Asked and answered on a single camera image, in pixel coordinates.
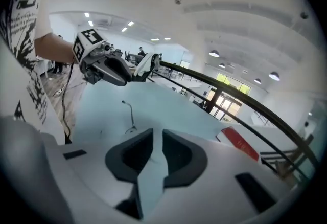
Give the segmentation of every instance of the red sign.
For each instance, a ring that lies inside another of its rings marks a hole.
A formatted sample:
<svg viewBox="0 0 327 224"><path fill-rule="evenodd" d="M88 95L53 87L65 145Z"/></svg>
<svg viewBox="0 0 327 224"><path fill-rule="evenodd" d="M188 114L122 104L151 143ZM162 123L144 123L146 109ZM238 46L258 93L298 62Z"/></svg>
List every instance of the red sign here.
<svg viewBox="0 0 327 224"><path fill-rule="evenodd" d="M258 161L259 154L251 147L249 143L246 142L246 140L233 127L227 127L222 129L221 131L236 148L243 151L245 154L248 154L254 160Z"/></svg>

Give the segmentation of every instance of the white t-shirt with black print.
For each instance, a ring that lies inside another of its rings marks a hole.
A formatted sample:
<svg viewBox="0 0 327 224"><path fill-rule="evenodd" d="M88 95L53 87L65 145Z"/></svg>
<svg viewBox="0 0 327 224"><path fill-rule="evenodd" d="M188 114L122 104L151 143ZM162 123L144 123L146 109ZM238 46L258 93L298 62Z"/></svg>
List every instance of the white t-shirt with black print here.
<svg viewBox="0 0 327 224"><path fill-rule="evenodd" d="M0 116L16 116L65 143L38 74L34 40L50 33L47 0L11 0L0 11Z"/></svg>

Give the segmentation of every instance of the light blue platform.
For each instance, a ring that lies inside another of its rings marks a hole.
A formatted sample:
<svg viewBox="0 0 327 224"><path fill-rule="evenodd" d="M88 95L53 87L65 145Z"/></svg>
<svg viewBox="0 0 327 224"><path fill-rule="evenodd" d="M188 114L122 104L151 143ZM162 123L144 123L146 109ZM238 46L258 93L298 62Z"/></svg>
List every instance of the light blue platform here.
<svg viewBox="0 0 327 224"><path fill-rule="evenodd" d="M130 108L135 125L141 128L167 128L216 140L223 124L185 97L155 83L131 82L118 87L105 81L88 84L76 112L74 142L122 135L131 127Z"/></svg>
<svg viewBox="0 0 327 224"><path fill-rule="evenodd" d="M162 152L162 130L182 131L217 141L223 124L167 87L155 83L131 82L118 87L105 81L88 84L76 112L74 143L92 142L107 138L119 144L125 141L131 126L133 107L138 130L154 129L151 159L138 176L138 187L144 217L154 209L163 193L163 180L168 175L166 158Z"/></svg>

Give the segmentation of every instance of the person's arm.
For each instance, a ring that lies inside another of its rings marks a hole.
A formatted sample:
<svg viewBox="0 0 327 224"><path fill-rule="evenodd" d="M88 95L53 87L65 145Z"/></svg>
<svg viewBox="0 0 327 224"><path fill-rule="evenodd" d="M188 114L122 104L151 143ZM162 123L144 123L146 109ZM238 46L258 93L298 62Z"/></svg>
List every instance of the person's arm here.
<svg viewBox="0 0 327 224"><path fill-rule="evenodd" d="M53 33L36 39L34 44L36 55L42 58L61 63L73 63L73 44Z"/></svg>
<svg viewBox="0 0 327 224"><path fill-rule="evenodd" d="M35 26L35 54L62 63L72 63L73 44L53 34L49 18L49 0L41 0Z"/></svg>

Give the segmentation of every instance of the floor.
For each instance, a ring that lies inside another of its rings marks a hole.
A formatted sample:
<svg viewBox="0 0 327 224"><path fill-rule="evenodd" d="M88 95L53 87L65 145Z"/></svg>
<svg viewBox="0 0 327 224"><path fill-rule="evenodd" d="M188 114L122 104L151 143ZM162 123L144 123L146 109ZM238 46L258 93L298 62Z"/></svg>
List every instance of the floor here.
<svg viewBox="0 0 327 224"><path fill-rule="evenodd" d="M55 109L55 112L57 113L57 116L66 133L68 133L68 130L64 126L62 119L63 109L61 101L63 91L60 93L58 93L58 91L60 89L64 89L68 80L70 68L70 66L67 66L63 69L65 74L53 74L52 71L48 71L48 78L45 77L45 74L41 75L44 90L48 95L48 98L50 99L50 102ZM75 127L75 111L78 107L85 86L86 81L83 80L83 75L80 72L79 67L74 65L72 76L65 93L66 122L71 130Z"/></svg>

